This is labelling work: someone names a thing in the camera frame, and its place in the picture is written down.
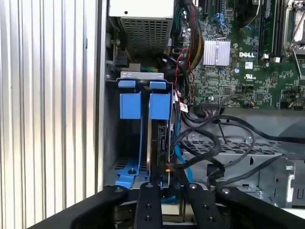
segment screw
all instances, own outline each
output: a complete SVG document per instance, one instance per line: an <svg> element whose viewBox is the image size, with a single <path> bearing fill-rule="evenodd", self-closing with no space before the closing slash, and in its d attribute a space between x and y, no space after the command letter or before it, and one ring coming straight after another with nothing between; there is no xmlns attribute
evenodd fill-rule
<svg viewBox="0 0 305 229"><path fill-rule="evenodd" d="M302 2L300 2L300 1L296 2L296 3L295 3L295 7L296 7L296 8L302 8L302 7L303 7Z"/></svg>
<svg viewBox="0 0 305 229"><path fill-rule="evenodd" d="M146 185L146 187L153 187L153 185L152 185L151 183L148 183L148 184Z"/></svg>
<svg viewBox="0 0 305 229"><path fill-rule="evenodd" d="M117 187L114 192L123 192L123 189L121 189L120 187Z"/></svg>
<svg viewBox="0 0 305 229"><path fill-rule="evenodd" d="M257 194L258 194L260 199L264 198L264 193L262 191L258 191Z"/></svg>
<svg viewBox="0 0 305 229"><path fill-rule="evenodd" d="M252 142L253 142L252 137L251 137L251 136L248 136L248 137L246 138L246 143L252 144Z"/></svg>
<svg viewBox="0 0 305 229"><path fill-rule="evenodd" d="M226 188L221 189L221 191L225 194L229 194L231 192L230 190L228 190Z"/></svg>
<svg viewBox="0 0 305 229"><path fill-rule="evenodd" d="M197 185L196 184L190 184L190 188L195 189L195 188L197 188Z"/></svg>

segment heatsink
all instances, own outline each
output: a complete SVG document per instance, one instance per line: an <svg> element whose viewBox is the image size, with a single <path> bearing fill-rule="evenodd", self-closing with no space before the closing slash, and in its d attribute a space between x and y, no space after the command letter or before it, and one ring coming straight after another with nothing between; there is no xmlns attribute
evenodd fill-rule
<svg viewBox="0 0 305 229"><path fill-rule="evenodd" d="M205 39L203 65L228 66L230 64L230 40Z"/></svg>

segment sticker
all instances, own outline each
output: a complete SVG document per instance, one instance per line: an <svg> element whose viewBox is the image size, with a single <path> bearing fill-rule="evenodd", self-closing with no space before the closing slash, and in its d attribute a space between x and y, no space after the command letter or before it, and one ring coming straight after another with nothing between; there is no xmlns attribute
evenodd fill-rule
<svg viewBox="0 0 305 229"><path fill-rule="evenodd" d="M187 108L187 105L181 102L180 102L180 110L189 113L189 109Z"/></svg>
<svg viewBox="0 0 305 229"><path fill-rule="evenodd" d="M253 69L253 62L246 62L244 64L245 69Z"/></svg>
<svg viewBox="0 0 305 229"><path fill-rule="evenodd" d="M177 96L177 93L175 93L174 95L175 95L175 101L176 101L176 102L179 102L179 98L178 98L178 96Z"/></svg>

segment power supply grille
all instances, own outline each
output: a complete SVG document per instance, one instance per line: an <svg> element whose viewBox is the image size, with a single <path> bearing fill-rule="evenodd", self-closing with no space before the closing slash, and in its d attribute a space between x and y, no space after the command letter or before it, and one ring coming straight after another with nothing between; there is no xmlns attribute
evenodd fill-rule
<svg viewBox="0 0 305 229"><path fill-rule="evenodd" d="M121 18L136 52L163 52L170 36L172 19Z"/></svg>

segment side panel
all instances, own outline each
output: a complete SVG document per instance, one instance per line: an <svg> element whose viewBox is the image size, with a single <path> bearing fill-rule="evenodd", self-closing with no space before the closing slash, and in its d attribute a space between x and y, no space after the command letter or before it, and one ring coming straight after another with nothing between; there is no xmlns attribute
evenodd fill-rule
<svg viewBox="0 0 305 229"><path fill-rule="evenodd" d="M30 227L102 185L97 2L0 0L1 229Z"/></svg>

